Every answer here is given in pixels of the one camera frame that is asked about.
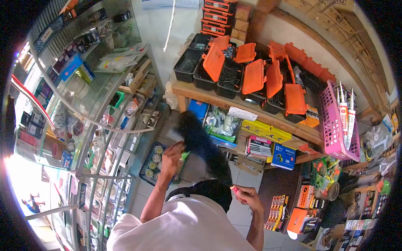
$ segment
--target hand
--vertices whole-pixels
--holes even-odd
[[[253,212],[264,214],[264,206],[261,203],[260,196],[258,196],[255,188],[248,188],[244,186],[233,185],[237,188],[236,199],[243,205],[249,205]]]
[[[177,173],[177,163],[184,151],[184,143],[182,141],[169,146],[162,155],[162,169],[160,175],[164,178],[171,179]]]

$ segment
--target pink plastic basket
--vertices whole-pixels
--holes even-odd
[[[355,120],[355,131],[349,151],[345,148],[343,141],[342,126],[340,121],[339,108],[332,87],[335,85],[331,80],[327,81],[328,87],[320,95],[321,113],[324,127],[324,148],[325,153],[340,159],[353,159],[360,161],[360,140]]]

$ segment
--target white t-shirt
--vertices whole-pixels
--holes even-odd
[[[108,251],[254,250],[215,201],[191,195],[165,202],[161,215],[141,223],[123,214],[107,241]]]

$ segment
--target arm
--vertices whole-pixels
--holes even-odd
[[[246,240],[256,249],[262,250],[264,246],[264,212],[253,212],[250,230]]]
[[[156,182],[155,188],[142,210],[141,219],[142,223],[150,221],[162,212],[163,203],[165,201],[166,191],[169,182],[177,173],[177,163],[181,158],[181,153],[184,150],[183,142],[178,142],[170,146],[162,155],[162,170]]]
[[[243,205],[249,205],[253,212],[250,230],[246,240],[258,251],[264,246],[264,206],[255,188],[233,185],[231,189],[236,191],[236,199]]]

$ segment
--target wooden table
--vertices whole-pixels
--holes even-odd
[[[258,115],[257,120],[268,125],[274,126],[297,137],[305,139],[311,143],[317,144],[324,148],[324,139],[321,126],[311,128],[303,124],[295,124],[286,120],[282,113],[270,114],[264,112],[260,106],[244,102],[239,96],[234,99],[227,99],[218,96],[214,91],[204,91],[196,88],[193,83],[177,81],[173,86],[173,93],[177,95],[178,106],[180,112],[187,110],[189,101],[186,98],[195,99],[201,102],[209,103],[224,109],[229,109],[231,106],[239,109],[252,112]]]

